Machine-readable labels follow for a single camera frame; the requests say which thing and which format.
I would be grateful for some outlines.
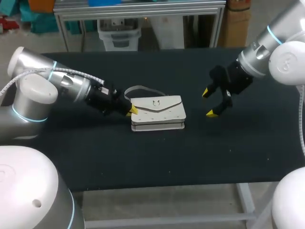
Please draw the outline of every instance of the white cable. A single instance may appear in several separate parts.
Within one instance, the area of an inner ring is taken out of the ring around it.
[[[73,69],[66,69],[66,68],[37,68],[37,69],[31,69],[31,70],[26,70],[23,73],[17,75],[15,78],[13,78],[11,81],[9,81],[5,87],[0,91],[0,97],[3,96],[3,94],[14,84],[16,83],[20,78],[32,74],[32,73],[41,73],[41,72],[62,72],[62,73],[70,73],[74,75],[79,75],[87,79],[92,79],[95,80],[101,84],[104,85],[104,80],[101,80],[100,78],[97,78],[93,75],[89,75],[87,73],[79,72]]]
[[[305,155],[305,145],[304,145],[304,138],[303,138],[303,101],[304,101],[304,85],[302,86],[301,95],[300,95],[300,103],[299,103],[299,134],[300,134],[300,141],[303,154]]]

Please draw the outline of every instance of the plastic bin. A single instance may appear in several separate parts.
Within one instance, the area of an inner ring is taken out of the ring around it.
[[[98,20],[97,28],[99,37],[104,42],[106,51],[138,51],[139,38],[141,37],[141,27],[133,30],[107,31],[103,30],[101,21]]]
[[[183,16],[149,18],[160,49],[184,49]]]

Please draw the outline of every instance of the teal object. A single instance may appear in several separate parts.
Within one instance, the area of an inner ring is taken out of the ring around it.
[[[68,24],[69,24],[71,34],[80,34],[81,33],[80,27],[78,25],[78,21],[69,21]]]
[[[88,0],[89,6],[111,6],[120,4],[121,0]]]
[[[27,0],[20,1],[21,21],[31,22],[31,32],[45,33],[58,32],[56,19],[53,13],[34,13]]]
[[[19,4],[17,0],[1,0],[0,1],[0,12],[12,16],[19,13]]]
[[[93,32],[96,31],[93,25],[93,21],[85,21],[85,27],[87,32]]]

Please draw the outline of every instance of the black tabletop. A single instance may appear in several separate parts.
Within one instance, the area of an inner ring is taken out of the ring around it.
[[[73,69],[111,80],[118,88],[144,85],[180,95],[184,130],[134,133],[130,118],[104,117],[60,98],[43,132],[3,145],[40,150],[73,191],[279,181],[305,165],[298,136],[295,87],[256,80],[221,117],[205,114],[221,101],[201,95],[209,70],[229,64],[240,49],[163,52],[52,53]]]

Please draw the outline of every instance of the gray floor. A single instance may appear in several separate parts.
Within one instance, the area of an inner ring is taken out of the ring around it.
[[[258,35],[291,0],[252,0],[248,42]],[[70,37],[74,51],[78,51],[80,36]],[[87,50],[103,50],[97,34],[94,46]],[[8,81],[6,69],[9,59],[18,46],[25,46],[37,52],[63,52],[57,33],[42,36],[13,32],[0,35],[0,86]],[[258,199],[269,184],[251,184],[254,200]],[[86,220],[132,219],[139,217],[187,216],[195,214],[240,212],[235,185],[208,185],[187,187],[139,188],[124,190],[91,191],[83,194],[83,212]],[[208,223],[200,225],[172,225],[147,228],[204,228],[204,229],[245,229],[243,222]],[[267,222],[262,229],[271,229]]]

